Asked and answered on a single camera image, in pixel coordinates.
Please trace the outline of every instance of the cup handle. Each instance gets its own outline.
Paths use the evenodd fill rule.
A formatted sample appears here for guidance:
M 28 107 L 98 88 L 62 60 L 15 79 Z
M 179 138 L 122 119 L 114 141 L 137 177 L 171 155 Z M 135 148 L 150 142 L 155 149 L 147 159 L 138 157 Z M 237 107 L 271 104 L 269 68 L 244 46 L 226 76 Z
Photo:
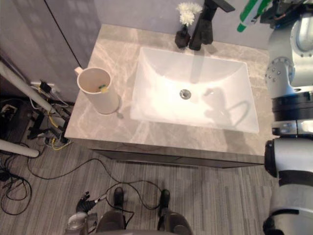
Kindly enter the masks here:
M 76 75 L 79 75 L 83 71 L 83 69 L 81 67 L 77 67 L 76 69 L 74 69 L 74 71 Z

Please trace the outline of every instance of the bathroom vanity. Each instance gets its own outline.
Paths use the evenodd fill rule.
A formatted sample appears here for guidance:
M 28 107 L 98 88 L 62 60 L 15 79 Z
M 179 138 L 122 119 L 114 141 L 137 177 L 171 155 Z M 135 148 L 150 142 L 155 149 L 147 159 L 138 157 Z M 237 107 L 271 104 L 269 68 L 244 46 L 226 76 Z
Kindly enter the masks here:
M 79 92 L 65 137 L 121 161 L 223 168 L 262 164 L 265 143 L 273 138 L 271 99 L 264 81 L 267 51 L 219 42 L 193 51 L 178 49 L 174 40 L 171 34 L 102 25 L 89 67 L 103 68 L 111 75 L 121 98 L 120 108 L 113 114 L 101 115 Z M 132 119 L 132 97 L 142 47 L 245 62 L 259 132 Z M 237 89 L 248 92 L 240 86 Z M 185 112 L 191 112 L 188 106 Z

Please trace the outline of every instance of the white flower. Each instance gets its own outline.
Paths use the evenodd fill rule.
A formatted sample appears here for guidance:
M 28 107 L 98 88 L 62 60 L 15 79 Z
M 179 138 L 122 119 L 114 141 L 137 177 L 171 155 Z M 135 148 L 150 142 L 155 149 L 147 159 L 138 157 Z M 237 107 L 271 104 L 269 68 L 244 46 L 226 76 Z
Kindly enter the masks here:
M 182 2 L 176 8 L 180 12 L 180 22 L 190 26 L 195 20 L 195 14 L 202 11 L 202 7 L 197 3 Z
M 189 11 L 190 10 L 190 6 L 187 2 L 182 2 L 180 4 L 178 4 L 177 8 L 176 8 L 180 13 L 184 12 L 184 11 Z
M 187 27 L 190 26 L 195 20 L 195 15 L 191 11 L 183 11 L 180 14 L 180 22 Z
M 197 3 L 192 3 L 190 8 L 191 8 L 192 13 L 194 14 L 198 14 L 199 12 L 202 11 L 202 6 L 200 6 Z

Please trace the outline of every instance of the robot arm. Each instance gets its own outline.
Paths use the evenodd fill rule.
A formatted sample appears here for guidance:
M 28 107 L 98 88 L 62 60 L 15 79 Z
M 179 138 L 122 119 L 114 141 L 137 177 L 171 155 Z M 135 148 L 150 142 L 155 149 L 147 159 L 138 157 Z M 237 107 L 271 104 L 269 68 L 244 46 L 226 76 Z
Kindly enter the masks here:
M 247 6 L 264 2 L 268 3 L 251 0 Z M 265 82 L 275 118 L 272 133 L 279 136 L 266 144 L 265 169 L 279 178 L 279 185 L 273 190 L 263 231 L 266 235 L 312 235 L 313 1 L 274 0 L 259 15 L 261 23 L 274 28 Z M 250 16 L 253 23 L 259 15 Z

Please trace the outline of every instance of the cup rim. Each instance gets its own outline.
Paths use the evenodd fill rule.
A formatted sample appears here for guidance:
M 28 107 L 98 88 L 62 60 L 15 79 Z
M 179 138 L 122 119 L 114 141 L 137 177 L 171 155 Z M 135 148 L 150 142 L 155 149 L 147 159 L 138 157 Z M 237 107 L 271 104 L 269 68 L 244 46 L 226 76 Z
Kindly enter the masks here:
M 82 71 L 80 74 L 78 74 L 77 79 L 76 79 L 76 83 L 77 83 L 79 89 L 80 89 L 81 91 L 83 91 L 84 93 L 87 93 L 87 94 L 101 94 L 102 92 L 88 92 L 88 91 L 86 91 L 85 89 L 83 89 L 83 88 L 80 86 L 80 84 L 78 83 L 78 80 L 79 80 L 80 75 L 81 75 L 84 71 L 91 70 L 91 69 L 100 69 L 100 70 L 105 71 L 105 72 L 109 75 L 109 77 L 110 77 L 110 82 L 109 82 L 109 84 L 108 84 L 108 86 L 107 86 L 107 89 L 111 86 L 111 84 L 112 84 L 112 77 L 111 77 L 111 74 L 110 74 L 108 71 L 106 71 L 104 68 L 101 68 L 101 67 L 87 67 L 87 68 L 83 69 L 83 71 Z

